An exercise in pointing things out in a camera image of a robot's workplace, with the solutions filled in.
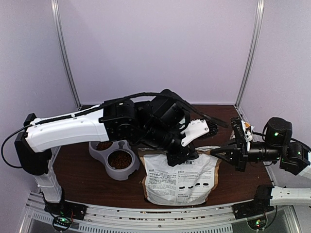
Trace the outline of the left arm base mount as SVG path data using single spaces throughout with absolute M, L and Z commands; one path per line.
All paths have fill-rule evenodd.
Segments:
M 87 206 L 62 200 L 59 203 L 45 202 L 44 211 L 52 216 L 62 216 L 69 219 L 84 220 Z

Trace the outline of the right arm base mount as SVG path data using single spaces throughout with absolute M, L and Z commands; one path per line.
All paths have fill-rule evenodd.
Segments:
M 237 220 L 262 215 L 266 212 L 273 211 L 274 207 L 270 206 L 268 202 L 251 200 L 232 205 L 232 210 Z

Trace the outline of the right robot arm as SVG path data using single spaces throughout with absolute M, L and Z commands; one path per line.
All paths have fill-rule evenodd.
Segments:
M 239 117 L 231 119 L 234 138 L 226 146 L 210 151 L 210 155 L 226 161 L 237 171 L 244 172 L 247 163 L 279 163 L 279 168 L 295 176 L 311 177 L 311 149 L 292 137 L 293 125 L 279 117 L 272 117 L 265 124 L 261 141 L 254 141 L 257 134 L 253 126 Z M 310 188 L 285 188 L 273 185 L 257 187 L 249 203 L 253 214 L 260 214 L 266 207 L 279 205 L 311 204 Z

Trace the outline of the dog food bag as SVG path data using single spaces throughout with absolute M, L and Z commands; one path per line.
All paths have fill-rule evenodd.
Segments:
M 218 146 L 196 148 L 199 157 L 174 167 L 164 152 L 138 149 L 146 176 L 142 180 L 145 198 L 156 205 L 195 206 L 205 203 L 219 180 L 221 160 L 210 155 Z

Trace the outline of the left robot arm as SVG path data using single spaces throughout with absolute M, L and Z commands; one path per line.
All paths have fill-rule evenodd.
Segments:
M 70 211 L 50 164 L 51 149 L 81 142 L 127 140 L 166 152 L 175 166 L 195 156 L 192 141 L 207 132 L 203 120 L 190 120 L 192 107 L 165 89 L 151 100 L 108 100 L 83 111 L 37 118 L 28 115 L 14 145 L 21 167 L 33 175 L 44 198 L 60 216 Z

